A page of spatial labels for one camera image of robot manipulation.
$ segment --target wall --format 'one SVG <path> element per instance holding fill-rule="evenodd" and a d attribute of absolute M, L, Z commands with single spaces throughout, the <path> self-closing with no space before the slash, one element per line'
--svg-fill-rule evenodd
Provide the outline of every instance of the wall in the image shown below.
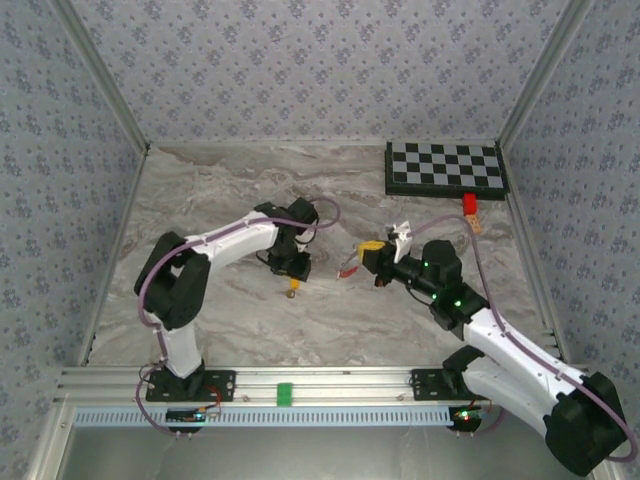
<path fill-rule="evenodd" d="M 75 0 L 151 142 L 495 138 L 565 0 Z"/>
<path fill-rule="evenodd" d="M 73 364 L 138 158 L 44 0 L 0 6 L 0 478 Z"/>
<path fill-rule="evenodd" d="M 640 6 L 595 5 L 508 158 L 574 360 L 640 434 Z"/>

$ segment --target yellow object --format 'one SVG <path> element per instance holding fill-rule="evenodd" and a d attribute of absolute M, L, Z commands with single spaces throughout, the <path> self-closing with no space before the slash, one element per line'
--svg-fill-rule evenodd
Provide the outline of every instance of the yellow object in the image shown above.
<path fill-rule="evenodd" d="M 477 233 L 480 234 L 482 233 L 482 226 L 480 225 L 480 221 L 478 220 L 478 217 L 474 214 L 474 215 L 465 215 L 467 222 L 469 222 L 469 225 L 471 225 L 471 228 L 473 229 L 473 233 Z"/>
<path fill-rule="evenodd" d="M 364 252 L 366 252 L 367 250 L 380 250 L 385 245 L 385 242 L 381 242 L 379 240 L 362 242 L 360 245 L 358 245 L 358 258 L 360 259 L 360 263 L 362 263 L 362 259 L 364 258 Z"/>

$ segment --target small wooden block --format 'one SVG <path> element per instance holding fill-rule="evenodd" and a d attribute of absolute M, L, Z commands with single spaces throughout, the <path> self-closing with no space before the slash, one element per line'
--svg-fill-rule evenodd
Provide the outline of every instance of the small wooden block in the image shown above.
<path fill-rule="evenodd" d="M 482 233 L 482 227 L 480 226 L 480 222 L 476 215 L 465 215 L 465 218 L 467 219 L 467 222 L 469 222 L 469 225 L 471 225 L 473 233 L 478 235 Z"/>

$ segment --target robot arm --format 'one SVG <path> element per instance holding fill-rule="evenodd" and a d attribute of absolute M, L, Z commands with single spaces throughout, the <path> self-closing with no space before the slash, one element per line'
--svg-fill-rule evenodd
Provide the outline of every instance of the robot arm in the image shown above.
<path fill-rule="evenodd" d="M 595 394 L 624 420 L 613 383 L 600 373 L 586 376 L 552 357 L 502 317 L 501 328 L 488 301 L 463 282 L 462 263 L 451 242 L 431 241 L 422 258 L 413 258 L 408 231 L 408 224 L 403 224 L 389 232 L 390 241 L 366 242 L 358 253 L 364 267 L 376 275 L 376 286 L 395 280 L 410 292 L 420 292 L 432 300 L 429 310 L 436 322 L 468 344 L 443 364 L 452 391 L 468 391 L 502 405 L 540 433 L 567 469 L 586 476 L 626 435 L 566 378 Z M 533 356 L 562 375 L 543 368 Z"/>
<path fill-rule="evenodd" d="M 195 245 L 167 262 L 149 284 L 145 310 L 158 323 L 166 346 L 166 369 L 185 382 L 187 392 L 197 390 L 204 364 L 196 344 L 194 318 L 202 308 L 209 276 L 224 266 L 253 252 L 266 250 L 265 263 L 277 275 L 306 281 L 311 269 L 310 256 L 304 251 L 306 230 L 256 219 L 279 218 L 312 224 L 318 220 L 313 205 L 298 198 L 288 208 L 271 203 L 257 206 L 240 220 L 217 230 L 185 238 L 175 232 L 163 235 L 147 260 L 134 290 L 140 295 L 151 269 L 168 252 L 181 245 Z"/>

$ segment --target floor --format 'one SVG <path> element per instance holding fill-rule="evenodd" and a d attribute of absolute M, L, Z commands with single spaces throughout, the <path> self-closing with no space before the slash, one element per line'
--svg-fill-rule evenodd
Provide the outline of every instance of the floor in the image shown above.
<path fill-rule="evenodd" d="M 433 321 L 402 285 L 373 286 L 360 269 L 336 280 L 354 244 L 384 238 L 384 227 L 413 227 L 461 213 L 450 199 L 384 194 L 383 147 L 152 148 L 132 207 L 113 281 L 89 357 L 91 365 L 142 365 L 159 355 L 156 340 L 136 317 L 133 283 L 160 235 L 213 230 L 254 206 L 286 206 L 298 196 L 327 195 L 343 210 L 339 224 L 310 246 L 309 281 L 285 296 L 288 281 L 247 256 L 210 278 L 197 333 L 208 365 L 436 365 L 461 343 Z M 504 202 L 479 202 L 483 264 L 501 313 L 534 341 L 536 316 Z M 321 220 L 332 215 L 318 204 Z M 465 280 L 481 292 L 471 245 L 455 222 L 425 232 L 453 242 Z"/>

